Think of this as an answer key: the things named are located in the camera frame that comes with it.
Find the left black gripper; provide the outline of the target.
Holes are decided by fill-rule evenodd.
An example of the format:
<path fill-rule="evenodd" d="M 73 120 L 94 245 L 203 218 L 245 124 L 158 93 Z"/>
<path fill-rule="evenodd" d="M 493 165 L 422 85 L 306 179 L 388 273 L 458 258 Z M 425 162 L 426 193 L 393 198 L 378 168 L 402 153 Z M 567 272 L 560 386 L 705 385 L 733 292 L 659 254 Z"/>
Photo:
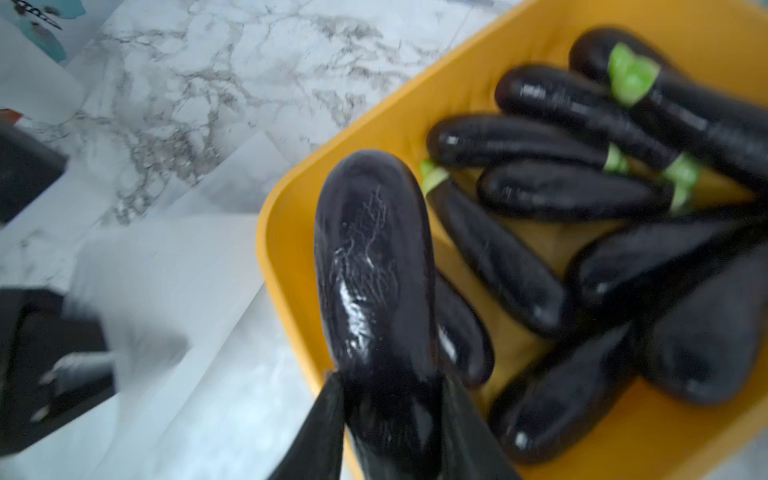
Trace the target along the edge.
<path fill-rule="evenodd" d="M 1 454 L 44 439 L 115 394 L 101 323 L 66 318 L 47 289 L 1 290 Z"/>

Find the dark purple eggplant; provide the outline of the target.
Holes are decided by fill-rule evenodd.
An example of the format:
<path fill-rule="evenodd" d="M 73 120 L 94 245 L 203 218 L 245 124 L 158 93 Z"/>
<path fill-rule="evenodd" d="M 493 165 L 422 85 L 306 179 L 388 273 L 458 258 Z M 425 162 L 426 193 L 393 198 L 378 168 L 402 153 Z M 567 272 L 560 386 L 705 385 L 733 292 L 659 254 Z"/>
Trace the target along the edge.
<path fill-rule="evenodd" d="M 440 345 L 426 206 L 411 170 L 360 150 L 326 178 L 314 263 L 345 421 L 369 479 L 434 479 L 441 470 Z"/>

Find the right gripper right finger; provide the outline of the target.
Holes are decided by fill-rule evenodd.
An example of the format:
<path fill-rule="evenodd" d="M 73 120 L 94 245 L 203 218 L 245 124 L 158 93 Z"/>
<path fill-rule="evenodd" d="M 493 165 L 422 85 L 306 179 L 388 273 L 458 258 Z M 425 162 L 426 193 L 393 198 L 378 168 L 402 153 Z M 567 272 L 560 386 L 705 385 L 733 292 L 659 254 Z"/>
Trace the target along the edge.
<path fill-rule="evenodd" d="M 442 379 L 441 467 L 443 479 L 520 479 L 463 384 Z"/>

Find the clear zip-top bag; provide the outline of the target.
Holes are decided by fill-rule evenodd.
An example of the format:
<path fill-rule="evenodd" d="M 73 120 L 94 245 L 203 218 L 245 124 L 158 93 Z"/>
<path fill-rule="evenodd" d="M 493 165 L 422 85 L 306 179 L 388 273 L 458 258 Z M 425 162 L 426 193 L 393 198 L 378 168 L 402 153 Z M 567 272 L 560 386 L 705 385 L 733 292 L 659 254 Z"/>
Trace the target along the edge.
<path fill-rule="evenodd" d="M 100 322 L 117 416 L 91 479 L 129 479 L 187 402 L 264 283 L 254 214 L 150 220 L 80 251 L 65 301 Z"/>

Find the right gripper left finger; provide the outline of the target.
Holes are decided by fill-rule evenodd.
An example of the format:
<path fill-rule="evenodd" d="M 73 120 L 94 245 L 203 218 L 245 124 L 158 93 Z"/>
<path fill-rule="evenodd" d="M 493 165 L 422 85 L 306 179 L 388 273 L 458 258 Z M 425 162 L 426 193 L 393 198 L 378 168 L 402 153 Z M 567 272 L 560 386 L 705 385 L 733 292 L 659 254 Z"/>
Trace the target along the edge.
<path fill-rule="evenodd" d="M 341 376 L 331 373 L 269 480 L 340 478 L 345 429 Z"/>

